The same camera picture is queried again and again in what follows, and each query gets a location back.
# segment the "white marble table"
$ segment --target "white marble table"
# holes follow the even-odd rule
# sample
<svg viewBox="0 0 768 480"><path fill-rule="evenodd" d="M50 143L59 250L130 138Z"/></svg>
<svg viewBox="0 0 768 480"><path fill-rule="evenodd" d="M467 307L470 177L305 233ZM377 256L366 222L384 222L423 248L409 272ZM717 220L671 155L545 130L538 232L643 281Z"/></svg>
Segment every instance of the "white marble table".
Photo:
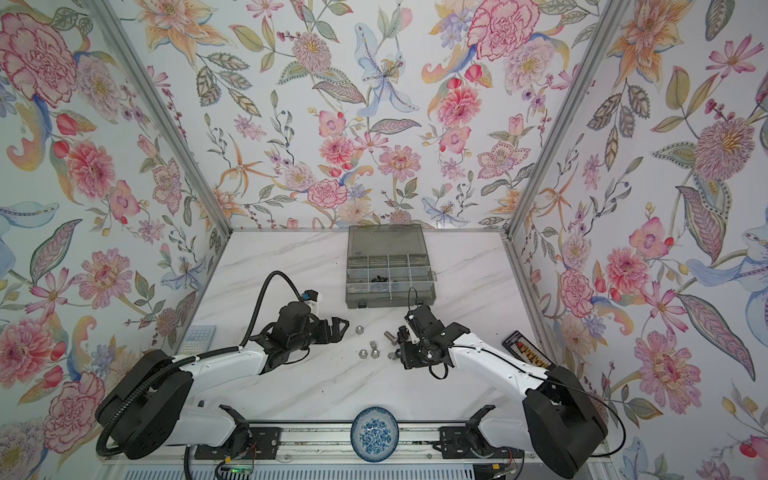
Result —
<svg viewBox="0 0 768 480"><path fill-rule="evenodd" d="M458 322L487 342L501 341L519 329L535 340L498 232L425 232L429 259L437 273L432 312L445 325ZM369 406L382 406L398 420L462 420L501 394L469 373L450 369L433 379L427 369L405 371L387 358L393 347L384 337L404 324L406 308L347 309L346 233L235 233L194 317L194 325L216 325L212 348L236 345L250 321L266 275L282 270L299 292L323 295L319 317L338 316L350 323L337 344L311 348L309 357L265 375L227 384L219 401L247 419L346 420ZM254 332L277 319L293 300L283 279L267 290ZM365 332L355 334L362 325ZM375 340L381 357L360 359ZM296 352L299 359L305 352ZM442 367L435 373L442 374Z"/></svg>

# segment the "floral plate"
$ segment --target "floral plate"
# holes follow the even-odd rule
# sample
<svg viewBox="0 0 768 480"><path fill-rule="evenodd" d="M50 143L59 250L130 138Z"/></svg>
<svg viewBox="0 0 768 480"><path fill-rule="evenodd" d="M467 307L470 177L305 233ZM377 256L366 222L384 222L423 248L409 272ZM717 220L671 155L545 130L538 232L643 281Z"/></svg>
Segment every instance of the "floral plate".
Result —
<svg viewBox="0 0 768 480"><path fill-rule="evenodd" d="M388 458L395 451L399 437L397 420L381 407L363 410L352 423L352 447L366 462L381 462Z"/></svg>

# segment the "black mounting plate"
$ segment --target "black mounting plate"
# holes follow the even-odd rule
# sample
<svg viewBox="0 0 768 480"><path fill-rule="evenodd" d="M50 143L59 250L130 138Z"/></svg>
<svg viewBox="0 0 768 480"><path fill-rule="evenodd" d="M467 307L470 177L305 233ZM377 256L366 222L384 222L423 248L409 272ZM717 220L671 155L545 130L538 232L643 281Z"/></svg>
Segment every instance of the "black mounting plate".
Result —
<svg viewBox="0 0 768 480"><path fill-rule="evenodd" d="M443 458L480 458L470 449L469 445L464 445L461 442L460 438L466 431L466 427L440 427L440 449ZM490 456L483 458L498 458L509 461L510 450L513 458L522 458L525 453L522 450L501 447L493 448Z"/></svg>
<svg viewBox="0 0 768 480"><path fill-rule="evenodd" d="M280 430L277 427L251 427L250 434L256 439L256 449L249 450L242 459L274 460L277 457L277 449L280 447ZM198 445L194 458L195 460L224 460L229 454L221 447Z"/></svg>

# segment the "gray plastic box lid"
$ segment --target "gray plastic box lid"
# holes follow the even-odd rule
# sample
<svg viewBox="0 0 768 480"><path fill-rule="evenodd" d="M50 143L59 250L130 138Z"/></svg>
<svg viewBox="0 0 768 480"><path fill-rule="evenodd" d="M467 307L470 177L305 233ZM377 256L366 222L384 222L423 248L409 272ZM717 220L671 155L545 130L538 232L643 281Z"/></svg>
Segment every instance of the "gray plastic box lid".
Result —
<svg viewBox="0 0 768 480"><path fill-rule="evenodd" d="M435 303L421 225L350 227L346 255L347 307L408 306L409 292L411 303Z"/></svg>

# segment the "silver bolt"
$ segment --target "silver bolt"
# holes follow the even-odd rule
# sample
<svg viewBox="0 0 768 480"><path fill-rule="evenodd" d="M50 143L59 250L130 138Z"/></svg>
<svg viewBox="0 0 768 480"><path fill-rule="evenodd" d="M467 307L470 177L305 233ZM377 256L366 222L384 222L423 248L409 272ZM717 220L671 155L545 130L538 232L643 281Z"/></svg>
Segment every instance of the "silver bolt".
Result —
<svg viewBox="0 0 768 480"><path fill-rule="evenodd" d="M389 340L393 345L397 345L397 337L392 335L389 332L384 332L384 336L387 340Z"/></svg>

